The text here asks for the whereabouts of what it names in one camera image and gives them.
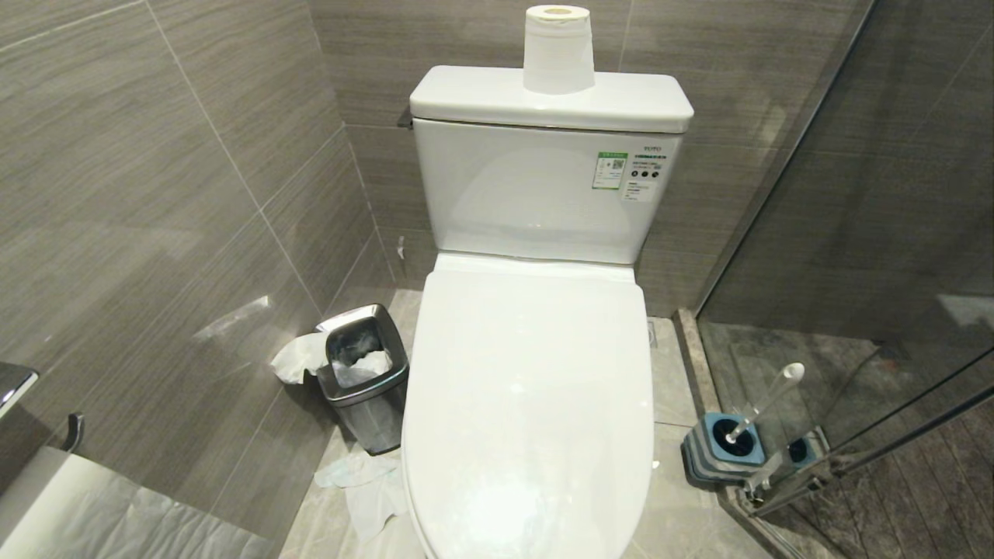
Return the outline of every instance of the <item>toilet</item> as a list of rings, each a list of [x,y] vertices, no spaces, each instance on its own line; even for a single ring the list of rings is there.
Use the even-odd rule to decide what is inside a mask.
[[[653,458],[633,267],[694,112],[668,76],[521,83],[441,66],[411,95],[439,254],[412,351],[408,505],[431,559],[617,559]]]

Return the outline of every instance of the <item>label sticker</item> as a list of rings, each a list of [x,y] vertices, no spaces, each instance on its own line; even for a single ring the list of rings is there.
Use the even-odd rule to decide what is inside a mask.
[[[598,190],[617,190],[621,187],[624,165],[628,154],[619,151],[601,151],[597,154],[597,166],[593,170],[593,186]]]
[[[626,181],[621,199],[628,202],[652,202],[652,193],[655,187],[655,181],[651,180]]]

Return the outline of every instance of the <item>stainless steel trash can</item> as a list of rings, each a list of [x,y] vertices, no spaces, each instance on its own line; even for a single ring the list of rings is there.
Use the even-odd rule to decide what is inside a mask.
[[[371,456],[401,445],[404,400],[408,393],[408,354],[394,320],[381,304],[343,312],[324,323],[328,365],[317,370],[325,399]],[[390,369],[355,386],[342,387],[331,363],[351,367],[373,351],[385,351]]]

